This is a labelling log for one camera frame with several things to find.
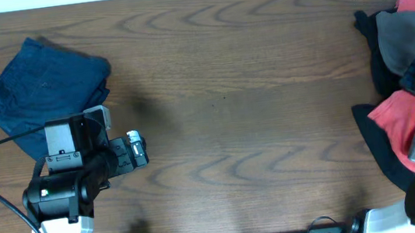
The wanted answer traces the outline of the grey shorts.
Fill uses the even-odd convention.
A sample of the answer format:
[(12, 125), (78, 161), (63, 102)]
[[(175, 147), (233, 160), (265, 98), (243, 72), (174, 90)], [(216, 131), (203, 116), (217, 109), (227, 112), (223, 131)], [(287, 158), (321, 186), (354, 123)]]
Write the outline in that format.
[[(415, 12), (384, 12), (376, 16), (378, 45), (391, 72), (404, 76), (415, 59)], [(415, 133), (408, 159), (415, 162)]]

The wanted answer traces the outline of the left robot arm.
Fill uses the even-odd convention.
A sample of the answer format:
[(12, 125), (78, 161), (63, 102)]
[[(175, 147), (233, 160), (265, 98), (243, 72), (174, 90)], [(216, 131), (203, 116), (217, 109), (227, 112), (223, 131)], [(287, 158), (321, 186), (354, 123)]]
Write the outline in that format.
[(40, 233), (93, 233), (93, 202), (100, 192), (112, 178), (149, 163), (146, 141), (136, 130), (85, 154), (60, 150), (44, 160), (48, 175), (35, 171), (23, 193), (27, 216)]

